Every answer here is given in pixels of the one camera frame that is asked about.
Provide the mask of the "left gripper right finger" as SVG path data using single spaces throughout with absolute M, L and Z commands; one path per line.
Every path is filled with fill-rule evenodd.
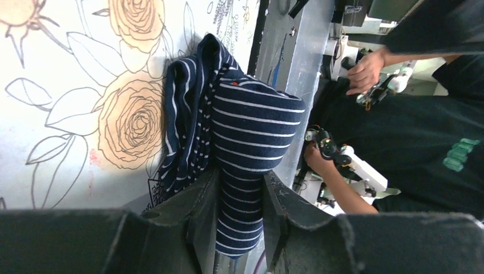
M 322 273 L 322 236 L 331 215 L 306 201 L 270 171 L 264 175 L 263 226 L 268 271 Z

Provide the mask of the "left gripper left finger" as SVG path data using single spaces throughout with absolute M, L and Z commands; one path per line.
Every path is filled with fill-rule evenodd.
M 153 223 L 146 238 L 143 273 L 212 273 L 219 170 L 145 212 Z

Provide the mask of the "navy striped underwear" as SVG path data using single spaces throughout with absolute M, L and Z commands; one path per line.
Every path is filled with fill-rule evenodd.
M 291 145 L 306 105 L 243 72 L 213 35 L 194 54 L 168 66 L 166 157 L 159 168 L 164 202 L 220 171 L 216 251 L 238 259 L 263 232 L 262 183 Z

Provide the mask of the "operator lower forearm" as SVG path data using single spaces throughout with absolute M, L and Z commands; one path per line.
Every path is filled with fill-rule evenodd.
M 321 170 L 326 186 L 329 188 L 337 204 L 347 214 L 378 214 L 376 208 L 367 203 L 348 183 L 346 183 L 335 166 L 324 167 Z

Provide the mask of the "operator lower hand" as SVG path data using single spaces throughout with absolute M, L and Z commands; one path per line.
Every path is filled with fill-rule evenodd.
M 305 148 L 304 159 L 307 165 L 318 175 L 324 177 L 336 168 L 334 163 L 330 160 L 325 160 L 316 143 L 310 142 Z

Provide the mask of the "operator upper hand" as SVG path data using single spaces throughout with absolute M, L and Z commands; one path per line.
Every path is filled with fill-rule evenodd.
M 367 93 L 378 83 L 380 72 L 386 66 L 386 61 L 391 53 L 386 48 L 381 48 L 366 54 L 352 69 L 348 71 L 350 89 L 346 95 Z

